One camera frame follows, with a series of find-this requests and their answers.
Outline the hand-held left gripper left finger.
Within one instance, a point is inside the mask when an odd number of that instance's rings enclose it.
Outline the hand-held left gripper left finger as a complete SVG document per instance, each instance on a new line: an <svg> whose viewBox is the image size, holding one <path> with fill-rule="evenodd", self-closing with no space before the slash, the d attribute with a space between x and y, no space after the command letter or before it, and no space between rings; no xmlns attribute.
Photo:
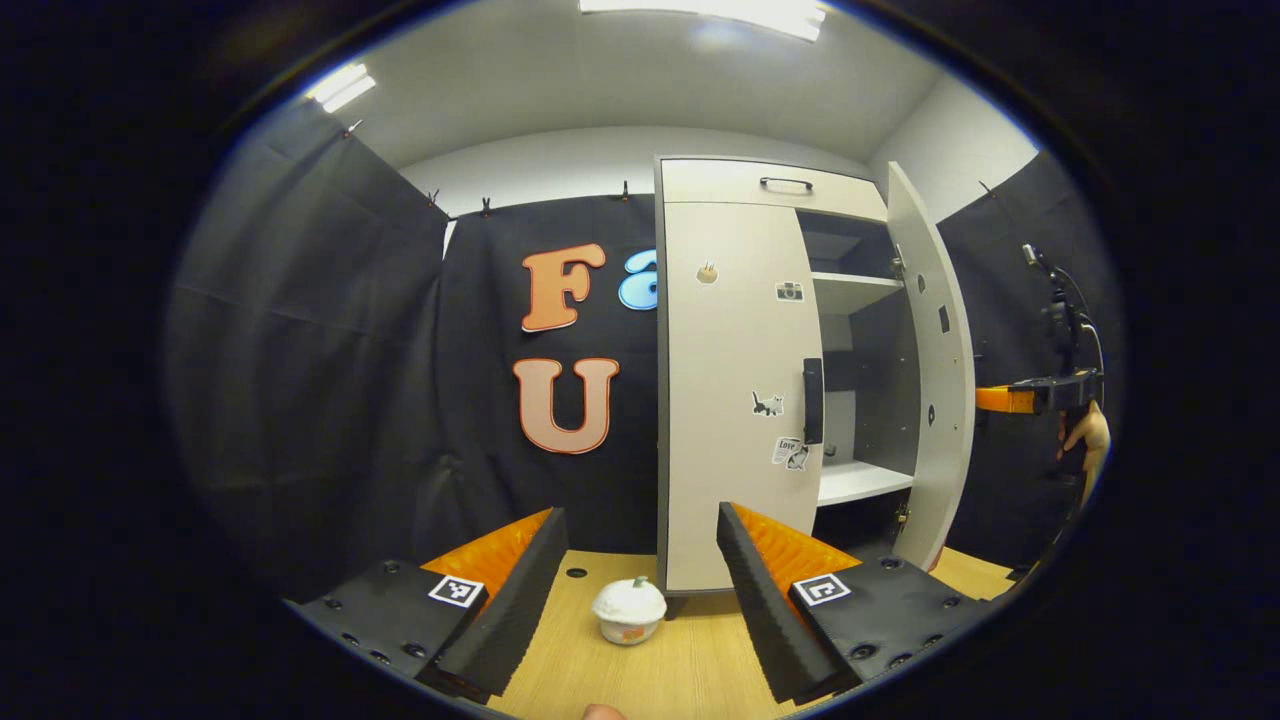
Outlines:
<svg viewBox="0 0 1280 720"><path fill-rule="evenodd" d="M567 550L566 511L544 509L429 562L376 561L287 606L370 662L484 705L524 661Z"/></svg>

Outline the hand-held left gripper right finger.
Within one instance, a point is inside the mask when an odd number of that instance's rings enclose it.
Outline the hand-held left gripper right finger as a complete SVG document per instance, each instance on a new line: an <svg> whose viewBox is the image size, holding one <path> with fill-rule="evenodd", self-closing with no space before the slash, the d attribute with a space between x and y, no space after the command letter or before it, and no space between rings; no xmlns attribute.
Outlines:
<svg viewBox="0 0 1280 720"><path fill-rule="evenodd" d="M878 684L991 612L897 555L859 559L740 503L719 505L716 542L780 702Z"/></svg>

